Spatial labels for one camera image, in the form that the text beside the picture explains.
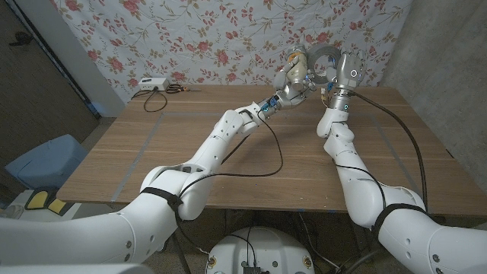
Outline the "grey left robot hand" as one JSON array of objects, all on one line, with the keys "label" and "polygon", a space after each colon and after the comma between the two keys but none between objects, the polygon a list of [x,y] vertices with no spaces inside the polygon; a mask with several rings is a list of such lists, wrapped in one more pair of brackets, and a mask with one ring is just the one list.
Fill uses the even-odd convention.
[{"label": "grey left robot hand", "polygon": [[297,54],[275,75],[272,84],[275,94],[260,107],[266,116],[298,106],[317,89],[308,76],[306,61],[304,54]]}]

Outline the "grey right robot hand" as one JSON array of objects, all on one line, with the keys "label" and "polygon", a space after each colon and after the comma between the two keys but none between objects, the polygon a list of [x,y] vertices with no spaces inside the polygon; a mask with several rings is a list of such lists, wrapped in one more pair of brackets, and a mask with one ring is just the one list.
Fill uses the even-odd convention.
[{"label": "grey right robot hand", "polygon": [[333,82],[336,88],[354,91],[360,85],[367,70],[365,53],[363,50],[344,52],[336,68],[326,70],[328,82]]}]

